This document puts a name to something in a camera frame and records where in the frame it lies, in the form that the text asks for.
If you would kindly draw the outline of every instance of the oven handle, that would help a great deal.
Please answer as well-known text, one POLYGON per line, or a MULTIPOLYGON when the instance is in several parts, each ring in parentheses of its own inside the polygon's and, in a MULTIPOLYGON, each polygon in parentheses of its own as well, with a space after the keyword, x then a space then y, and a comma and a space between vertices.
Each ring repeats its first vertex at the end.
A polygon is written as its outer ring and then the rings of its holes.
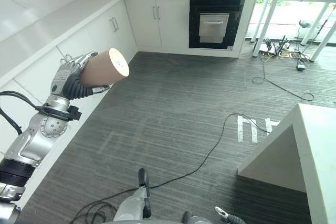
POLYGON ((224 21, 204 21, 205 24, 224 24, 224 21))

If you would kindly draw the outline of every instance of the black cylinder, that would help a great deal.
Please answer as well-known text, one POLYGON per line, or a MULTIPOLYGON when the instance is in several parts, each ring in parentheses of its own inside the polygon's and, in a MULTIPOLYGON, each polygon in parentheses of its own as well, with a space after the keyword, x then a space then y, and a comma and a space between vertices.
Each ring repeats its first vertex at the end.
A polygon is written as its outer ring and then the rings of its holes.
POLYGON ((34 170, 31 165, 4 158, 0 163, 0 182, 24 187, 34 170))

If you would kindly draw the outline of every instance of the cabinet door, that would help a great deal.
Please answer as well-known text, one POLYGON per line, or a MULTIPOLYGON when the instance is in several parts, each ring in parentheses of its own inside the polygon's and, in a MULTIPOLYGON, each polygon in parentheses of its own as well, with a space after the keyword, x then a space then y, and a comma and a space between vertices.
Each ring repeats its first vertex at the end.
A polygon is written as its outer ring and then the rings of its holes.
POLYGON ((125 0, 135 42, 139 47, 161 47, 155 0, 125 0))
POLYGON ((126 61, 129 63, 137 49, 124 0, 112 6, 108 10, 108 14, 112 19, 111 22, 114 22, 115 27, 118 29, 115 32, 117 36, 116 48, 124 55, 126 61))
POLYGON ((14 80, 43 104, 50 96, 50 86, 61 65, 61 59, 62 54, 57 48, 53 48, 18 74, 14 80))
POLYGON ((189 0, 156 0, 164 48, 188 48, 189 0))
POLYGON ((62 41, 57 47, 63 56, 71 55, 73 58, 91 51, 99 51, 98 45, 93 42, 93 36, 90 35, 86 26, 62 41))
POLYGON ((116 31, 107 12, 95 18, 86 28, 99 52, 115 47, 117 43, 116 31))

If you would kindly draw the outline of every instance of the white floor marking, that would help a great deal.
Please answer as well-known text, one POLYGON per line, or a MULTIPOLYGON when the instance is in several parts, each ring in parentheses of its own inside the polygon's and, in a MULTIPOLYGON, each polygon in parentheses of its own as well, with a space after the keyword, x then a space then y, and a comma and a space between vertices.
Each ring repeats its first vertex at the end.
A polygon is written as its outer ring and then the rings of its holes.
POLYGON ((258 133, 257 128, 254 124, 252 124, 249 120, 243 118, 241 115, 237 118, 237 124, 238 124, 238 142, 243 141, 243 123, 249 123, 251 125, 251 131, 252 131, 252 143, 258 143, 258 133))
POLYGON ((277 126, 280 122, 278 121, 271 121, 270 118, 265 118, 265 123, 266 123, 266 130, 268 132, 272 131, 272 126, 277 126))

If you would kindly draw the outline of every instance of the white countertop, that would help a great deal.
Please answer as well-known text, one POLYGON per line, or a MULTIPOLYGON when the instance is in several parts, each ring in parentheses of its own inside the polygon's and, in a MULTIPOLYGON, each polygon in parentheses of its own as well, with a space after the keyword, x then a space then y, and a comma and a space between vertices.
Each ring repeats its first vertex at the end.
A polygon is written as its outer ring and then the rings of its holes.
POLYGON ((0 43, 0 87, 120 0, 75 0, 0 43))

